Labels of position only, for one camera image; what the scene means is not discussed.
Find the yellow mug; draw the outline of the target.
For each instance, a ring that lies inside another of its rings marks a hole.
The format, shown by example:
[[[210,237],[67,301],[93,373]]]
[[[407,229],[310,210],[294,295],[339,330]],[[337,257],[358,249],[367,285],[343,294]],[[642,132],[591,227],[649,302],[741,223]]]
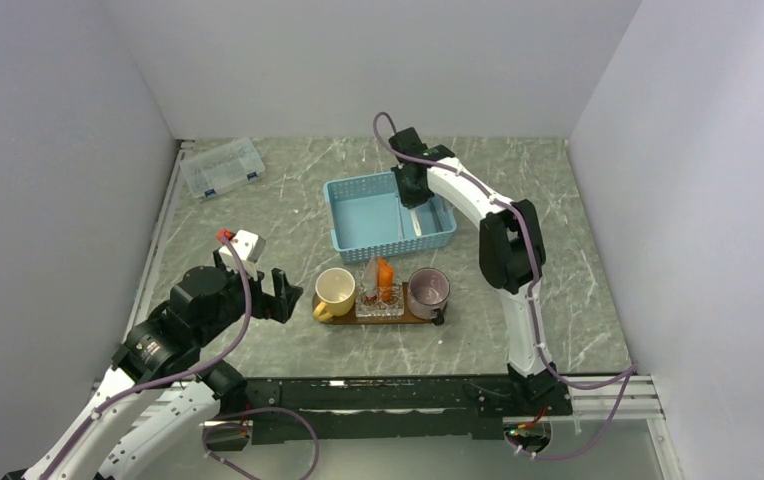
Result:
[[[330,268],[322,272],[315,283],[319,300],[313,317],[319,322],[329,322],[346,315],[355,304],[356,281],[344,268]]]

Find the light blue plastic basket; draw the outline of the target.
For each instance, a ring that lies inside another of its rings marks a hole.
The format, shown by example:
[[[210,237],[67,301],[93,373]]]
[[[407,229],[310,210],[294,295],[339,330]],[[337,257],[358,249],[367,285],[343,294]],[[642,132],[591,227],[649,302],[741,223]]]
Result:
[[[333,247],[346,264],[365,262],[372,256],[392,257],[443,248],[457,230],[452,207],[433,197],[416,207],[421,237],[414,233],[410,209],[401,204],[405,239],[397,241],[396,203],[400,198],[392,172],[328,181],[323,194],[330,211]]]

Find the brown oval wooden tray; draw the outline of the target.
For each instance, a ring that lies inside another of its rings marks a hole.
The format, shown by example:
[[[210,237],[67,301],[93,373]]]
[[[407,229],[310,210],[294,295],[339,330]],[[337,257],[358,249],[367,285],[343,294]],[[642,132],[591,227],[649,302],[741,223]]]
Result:
[[[354,302],[343,315],[327,319],[315,319],[321,323],[338,326],[357,325],[409,325],[429,324],[440,326],[445,323],[446,304],[424,305],[417,302],[411,293],[408,282],[403,282],[400,291],[394,291],[388,303],[372,301],[367,303],[363,291],[357,287],[353,295]]]

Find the orange toothpaste tube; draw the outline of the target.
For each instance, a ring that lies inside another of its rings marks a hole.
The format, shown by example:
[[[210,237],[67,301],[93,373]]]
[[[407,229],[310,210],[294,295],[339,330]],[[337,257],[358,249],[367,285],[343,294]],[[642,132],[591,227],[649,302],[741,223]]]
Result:
[[[390,302],[393,296],[394,269],[384,259],[377,259],[377,296],[382,302]]]

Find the purple mug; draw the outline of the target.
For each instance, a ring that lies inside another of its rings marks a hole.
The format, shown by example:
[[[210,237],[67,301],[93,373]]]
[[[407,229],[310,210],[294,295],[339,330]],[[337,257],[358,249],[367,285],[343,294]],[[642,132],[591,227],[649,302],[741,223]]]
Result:
[[[435,326],[445,323],[451,285],[443,272],[430,267],[416,270],[408,280],[406,291],[407,305],[414,317]]]

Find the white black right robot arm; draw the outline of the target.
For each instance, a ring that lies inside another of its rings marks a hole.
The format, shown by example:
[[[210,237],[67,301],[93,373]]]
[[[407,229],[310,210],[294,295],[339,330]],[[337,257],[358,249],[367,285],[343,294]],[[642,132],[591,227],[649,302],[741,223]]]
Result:
[[[546,252],[537,211],[528,200],[512,201],[473,175],[446,147],[428,147],[413,128],[384,142],[399,165],[393,168],[407,208],[439,197],[478,228],[478,263],[502,306],[509,341],[507,368],[515,411],[532,415],[547,399],[569,397],[556,376],[544,342],[540,284]]]

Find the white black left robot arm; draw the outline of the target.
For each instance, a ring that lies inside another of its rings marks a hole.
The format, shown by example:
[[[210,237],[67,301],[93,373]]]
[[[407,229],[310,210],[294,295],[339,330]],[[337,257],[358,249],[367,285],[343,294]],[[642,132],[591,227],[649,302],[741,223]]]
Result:
[[[174,443],[183,430],[251,404],[248,382],[223,357],[200,354],[231,324],[286,323],[303,295],[284,271],[274,291],[258,271],[223,264],[190,269],[167,300],[136,325],[114,353],[97,390],[65,434],[34,465],[8,479],[124,479]]]

